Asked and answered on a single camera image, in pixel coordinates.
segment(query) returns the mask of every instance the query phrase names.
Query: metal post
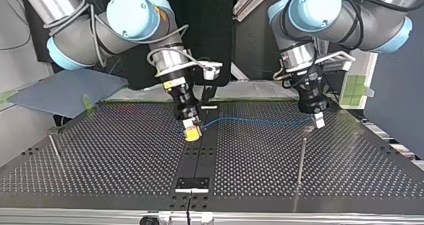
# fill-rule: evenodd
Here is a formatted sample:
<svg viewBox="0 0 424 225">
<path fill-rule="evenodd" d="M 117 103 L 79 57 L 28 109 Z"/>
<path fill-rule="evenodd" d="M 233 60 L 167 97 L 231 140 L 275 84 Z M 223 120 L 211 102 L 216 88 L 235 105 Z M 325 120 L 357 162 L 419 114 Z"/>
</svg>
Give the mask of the metal post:
<svg viewBox="0 0 424 225">
<path fill-rule="evenodd" d="M 54 141 L 53 135 L 49 135 L 49 139 L 50 139 L 50 142 L 53 146 L 54 153 L 56 154 L 56 156 L 60 156 L 60 153 L 59 153 L 59 150 L 57 150 L 56 143 Z"/>
<path fill-rule="evenodd" d="M 81 0 L 28 0 L 45 24 L 50 24 L 75 12 Z"/>
<path fill-rule="evenodd" d="M 300 150 L 299 174 L 297 176 L 297 184 L 298 185 L 302 184 L 302 173 L 303 173 L 303 163 L 305 161 L 306 142 L 307 142 L 307 139 L 303 138 L 302 147 L 301 147 L 301 150 Z"/>
</svg>

